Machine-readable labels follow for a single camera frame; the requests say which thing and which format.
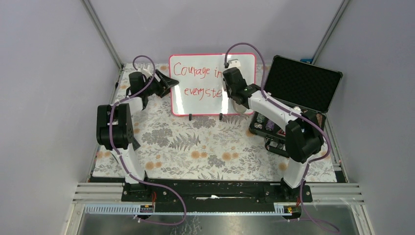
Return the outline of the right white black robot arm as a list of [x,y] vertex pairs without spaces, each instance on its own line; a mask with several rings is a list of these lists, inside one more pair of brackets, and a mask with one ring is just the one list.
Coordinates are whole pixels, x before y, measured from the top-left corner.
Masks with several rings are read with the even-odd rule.
[[267,95],[255,84],[254,72],[227,68],[219,77],[200,75],[192,78],[189,72],[171,70],[171,78],[178,84],[172,92],[172,113],[183,115],[236,115],[257,112],[285,133],[285,149],[289,157],[283,175],[285,185],[281,197],[288,202],[300,195],[307,165],[323,146],[323,132],[311,112],[295,110]]

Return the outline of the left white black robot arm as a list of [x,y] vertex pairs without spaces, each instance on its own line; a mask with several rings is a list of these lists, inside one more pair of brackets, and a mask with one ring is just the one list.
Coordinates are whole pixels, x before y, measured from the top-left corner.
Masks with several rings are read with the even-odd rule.
[[142,183],[146,172],[135,155],[139,143],[134,137],[132,115],[147,107],[150,96],[163,98],[168,95],[179,81],[159,70],[150,73],[143,69],[129,74],[129,83],[125,98],[112,105],[97,107],[96,139],[115,157],[123,170],[125,182],[136,184],[133,195],[140,201],[146,201],[151,197],[152,189]]

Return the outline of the grey wiping cloth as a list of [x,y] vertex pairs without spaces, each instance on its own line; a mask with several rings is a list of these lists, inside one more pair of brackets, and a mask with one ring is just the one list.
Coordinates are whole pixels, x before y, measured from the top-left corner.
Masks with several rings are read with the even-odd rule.
[[235,100],[231,100],[231,104],[232,104],[232,107],[233,107],[233,109],[234,109],[234,111],[236,112],[236,113],[238,113],[238,114],[244,114],[244,113],[246,113],[248,110],[249,110],[249,108],[246,108],[244,105],[242,105],[242,104],[238,104]]

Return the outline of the pink framed whiteboard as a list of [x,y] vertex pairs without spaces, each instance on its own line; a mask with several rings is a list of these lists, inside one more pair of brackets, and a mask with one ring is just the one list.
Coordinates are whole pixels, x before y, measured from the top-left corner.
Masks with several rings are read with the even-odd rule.
[[256,82],[252,53],[176,54],[169,57],[170,77],[179,81],[171,89],[171,110],[176,116],[236,115],[223,81],[224,61],[238,59],[247,84]]

